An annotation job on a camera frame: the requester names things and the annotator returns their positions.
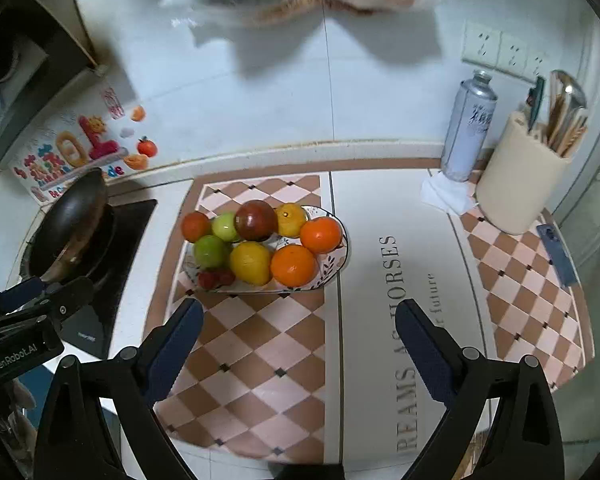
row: canister cap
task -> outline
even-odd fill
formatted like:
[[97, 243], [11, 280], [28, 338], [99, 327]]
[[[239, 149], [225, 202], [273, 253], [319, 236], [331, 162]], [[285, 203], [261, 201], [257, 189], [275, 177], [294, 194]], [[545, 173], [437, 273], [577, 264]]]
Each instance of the canister cap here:
[[474, 70], [474, 79], [477, 79], [483, 83], [489, 84], [489, 81], [491, 81], [492, 77], [493, 76], [491, 76], [490, 73], [485, 72], [484, 70]]

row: green fruit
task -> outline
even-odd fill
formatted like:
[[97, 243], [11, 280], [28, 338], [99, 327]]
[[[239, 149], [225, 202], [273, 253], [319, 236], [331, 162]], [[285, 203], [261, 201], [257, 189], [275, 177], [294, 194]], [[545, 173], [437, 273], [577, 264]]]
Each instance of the green fruit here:
[[205, 235], [193, 246], [193, 257], [202, 269], [222, 267], [229, 255], [229, 248], [217, 236]]
[[222, 213], [214, 218], [211, 232], [225, 242], [238, 240], [238, 231], [235, 230], [235, 213]]
[[271, 280], [270, 263], [271, 253], [257, 242], [242, 242], [229, 257], [229, 268], [235, 277], [256, 286], [266, 285]]

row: lemon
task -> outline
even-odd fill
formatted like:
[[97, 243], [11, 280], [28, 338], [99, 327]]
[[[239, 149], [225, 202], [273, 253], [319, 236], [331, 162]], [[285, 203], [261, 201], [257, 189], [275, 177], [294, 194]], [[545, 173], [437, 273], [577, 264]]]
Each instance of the lemon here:
[[257, 242], [242, 242], [229, 256], [229, 268], [239, 280], [262, 286], [271, 280], [271, 253]]
[[278, 234], [288, 238], [298, 238], [300, 228], [306, 222], [306, 213], [298, 204], [283, 204], [276, 209], [278, 216]]

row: green apple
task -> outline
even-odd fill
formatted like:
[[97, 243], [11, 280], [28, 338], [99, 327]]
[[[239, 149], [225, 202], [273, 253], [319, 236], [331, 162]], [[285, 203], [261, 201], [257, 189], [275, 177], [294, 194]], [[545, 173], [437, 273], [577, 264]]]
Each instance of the green apple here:
[[238, 240], [238, 231], [235, 230], [235, 213], [222, 213], [214, 218], [211, 223], [211, 232], [225, 242]]
[[202, 269], [222, 267], [229, 255], [229, 248], [217, 236], [205, 235], [193, 246], [193, 257]]

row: power socket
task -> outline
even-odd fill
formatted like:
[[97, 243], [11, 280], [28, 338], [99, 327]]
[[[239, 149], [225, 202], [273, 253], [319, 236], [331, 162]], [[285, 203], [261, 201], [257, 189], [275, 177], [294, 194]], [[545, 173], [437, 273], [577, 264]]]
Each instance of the power socket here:
[[511, 75], [522, 77], [525, 73], [528, 52], [529, 48], [524, 41], [503, 32], [496, 68]]
[[549, 57], [541, 50], [529, 49], [526, 58], [526, 68], [523, 77], [529, 81], [535, 82], [538, 76], [547, 79], [549, 73]]
[[462, 60], [493, 68], [498, 60], [500, 35], [499, 30], [466, 22]]

